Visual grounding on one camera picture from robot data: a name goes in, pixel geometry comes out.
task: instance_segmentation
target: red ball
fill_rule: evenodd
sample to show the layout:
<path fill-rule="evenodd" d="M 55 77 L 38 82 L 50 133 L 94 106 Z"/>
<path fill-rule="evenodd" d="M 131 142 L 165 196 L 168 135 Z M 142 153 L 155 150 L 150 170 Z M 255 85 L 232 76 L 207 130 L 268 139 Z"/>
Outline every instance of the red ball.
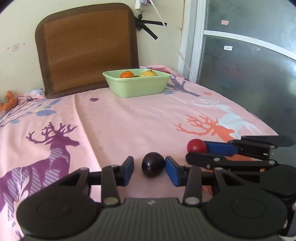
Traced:
<path fill-rule="evenodd" d="M 192 139 L 187 144 L 188 152 L 207 153 L 207 144 L 200 139 Z"/>

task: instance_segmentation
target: bed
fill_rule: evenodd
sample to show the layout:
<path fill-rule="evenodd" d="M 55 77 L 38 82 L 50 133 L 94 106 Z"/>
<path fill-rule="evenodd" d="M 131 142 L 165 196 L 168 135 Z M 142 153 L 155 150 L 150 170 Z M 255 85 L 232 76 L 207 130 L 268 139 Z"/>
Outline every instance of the bed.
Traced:
<path fill-rule="evenodd" d="M 120 98 L 101 88 L 56 99 L 33 99 L 0 116 L 0 240 L 22 237 L 15 212 L 22 200 L 80 167 L 100 171 L 133 156 L 125 197 L 178 197 L 167 174 L 148 179 L 141 170 L 149 152 L 184 165 L 193 138 L 227 142 L 242 135 L 276 135 L 256 116 L 222 95 L 173 74 L 161 94 Z M 204 199 L 210 193 L 203 189 Z M 92 190 L 100 201 L 100 187 Z"/>

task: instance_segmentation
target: wall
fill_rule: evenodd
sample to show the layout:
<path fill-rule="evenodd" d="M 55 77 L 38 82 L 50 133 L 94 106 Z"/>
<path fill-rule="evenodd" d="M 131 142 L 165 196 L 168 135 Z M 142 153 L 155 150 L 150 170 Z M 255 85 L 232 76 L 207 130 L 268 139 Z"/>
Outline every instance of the wall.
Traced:
<path fill-rule="evenodd" d="M 114 2 L 114 0 L 14 0 L 0 14 L 0 100 L 7 90 L 17 93 L 42 88 L 42 76 L 34 39 L 38 23 L 46 16 L 69 8 Z M 134 10 L 135 0 L 115 1 L 127 4 Z M 156 7 L 168 31 L 179 47 L 183 23 L 183 1 L 156 0 Z M 159 21 L 151 6 L 143 19 Z M 178 53 L 168 39 L 163 27 L 148 26 L 159 38 L 155 41 L 144 30 L 137 31 L 139 64 L 162 64 L 177 70 Z M 20 44 L 18 51 L 12 46 Z"/>

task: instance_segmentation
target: black strap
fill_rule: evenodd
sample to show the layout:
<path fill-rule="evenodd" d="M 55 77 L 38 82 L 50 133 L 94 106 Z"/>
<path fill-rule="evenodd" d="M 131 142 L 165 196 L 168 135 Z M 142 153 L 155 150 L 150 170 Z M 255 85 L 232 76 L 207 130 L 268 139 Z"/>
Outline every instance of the black strap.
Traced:
<path fill-rule="evenodd" d="M 135 23 L 136 28 L 140 31 L 141 29 L 144 29 L 148 34 L 151 35 L 152 38 L 155 40 L 158 39 L 158 37 L 145 25 L 145 24 L 154 24 L 154 25 L 161 25 L 163 26 L 162 22 L 159 21 L 150 21 L 150 20 L 142 20 L 143 16 L 142 14 L 139 14 L 138 17 L 135 17 Z"/>

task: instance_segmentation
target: sticker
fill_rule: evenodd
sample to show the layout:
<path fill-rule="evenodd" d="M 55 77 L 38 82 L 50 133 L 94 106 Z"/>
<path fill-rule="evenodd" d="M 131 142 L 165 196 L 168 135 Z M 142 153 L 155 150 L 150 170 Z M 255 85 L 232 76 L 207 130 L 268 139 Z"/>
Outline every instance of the sticker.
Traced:
<path fill-rule="evenodd" d="M 19 50 L 20 49 L 20 44 L 15 44 L 15 45 L 13 45 L 13 47 L 12 47 L 12 51 L 14 52 L 14 51 L 17 51 L 17 50 Z"/>
<path fill-rule="evenodd" d="M 228 22 L 228 21 L 226 21 L 226 20 L 222 20 L 221 24 L 223 24 L 223 25 L 228 25 L 228 24 L 229 24 L 229 22 Z"/>
<path fill-rule="evenodd" d="M 233 46 L 224 46 L 224 50 L 232 51 Z"/>
<path fill-rule="evenodd" d="M 253 48 L 252 48 L 252 52 L 253 52 L 253 54 L 256 53 L 256 52 L 258 52 L 258 51 L 260 51 L 260 50 L 261 50 L 261 49 L 258 48 L 258 47 L 253 47 Z"/>

